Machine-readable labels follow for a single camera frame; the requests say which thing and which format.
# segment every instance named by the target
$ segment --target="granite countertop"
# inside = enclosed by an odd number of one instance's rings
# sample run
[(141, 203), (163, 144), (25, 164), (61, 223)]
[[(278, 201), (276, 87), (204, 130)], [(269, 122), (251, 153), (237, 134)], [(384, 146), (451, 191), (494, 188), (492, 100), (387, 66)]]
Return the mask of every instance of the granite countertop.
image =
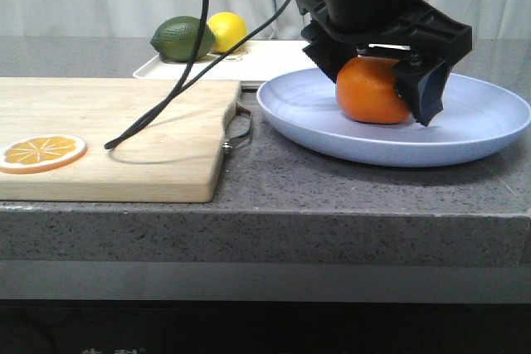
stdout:
[[(1, 37), (1, 76), (130, 77), (146, 38)], [(531, 41), (476, 41), (454, 72), (531, 99)], [(212, 202), (0, 202), (0, 259), (521, 267), (531, 264), (531, 129), (452, 167), (345, 162), (292, 143), (254, 93), (251, 143)]]

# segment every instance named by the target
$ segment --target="orange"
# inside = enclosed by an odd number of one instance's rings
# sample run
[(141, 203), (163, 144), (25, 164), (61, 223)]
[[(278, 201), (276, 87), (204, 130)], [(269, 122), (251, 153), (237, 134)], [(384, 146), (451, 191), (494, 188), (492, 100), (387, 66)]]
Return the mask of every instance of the orange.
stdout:
[(338, 73), (336, 100), (339, 108), (358, 122), (398, 124), (410, 114), (393, 86), (396, 76), (391, 68), (398, 60), (358, 56)]
[(0, 172), (45, 172), (74, 162), (85, 152), (85, 140), (76, 136), (57, 134), (30, 137), (0, 148)]

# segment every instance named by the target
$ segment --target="yellow lemon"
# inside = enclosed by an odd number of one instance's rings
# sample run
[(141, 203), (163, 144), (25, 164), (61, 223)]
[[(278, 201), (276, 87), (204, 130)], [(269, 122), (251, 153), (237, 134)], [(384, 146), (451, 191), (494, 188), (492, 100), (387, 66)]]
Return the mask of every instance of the yellow lemon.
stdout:
[(224, 53), (247, 35), (246, 22), (234, 12), (219, 12), (208, 19), (216, 41), (213, 50)]

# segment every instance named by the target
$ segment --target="gray counter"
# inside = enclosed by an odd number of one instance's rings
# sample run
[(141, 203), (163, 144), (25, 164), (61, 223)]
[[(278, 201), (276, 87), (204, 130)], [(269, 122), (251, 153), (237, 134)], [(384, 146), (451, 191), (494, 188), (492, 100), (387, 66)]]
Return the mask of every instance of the gray counter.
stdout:
[[(146, 38), (0, 52), (2, 76), (130, 77), (153, 56)], [(454, 72), (529, 101), (531, 41), (477, 41)], [(375, 167), (292, 143), (243, 99), (254, 138), (210, 203), (0, 202), (2, 297), (531, 303), (531, 129), (476, 162)]]

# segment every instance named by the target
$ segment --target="robotic arm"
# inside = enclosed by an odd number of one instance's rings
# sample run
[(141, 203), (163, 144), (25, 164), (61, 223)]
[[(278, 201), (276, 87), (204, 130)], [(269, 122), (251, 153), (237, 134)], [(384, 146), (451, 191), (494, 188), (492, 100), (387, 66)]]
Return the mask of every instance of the robotic arm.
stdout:
[(304, 52), (333, 82), (354, 56), (398, 59), (394, 89), (424, 126), (442, 110), (453, 65), (472, 49), (471, 27), (422, 0), (296, 2), (301, 14), (311, 16), (301, 32), (309, 42)]

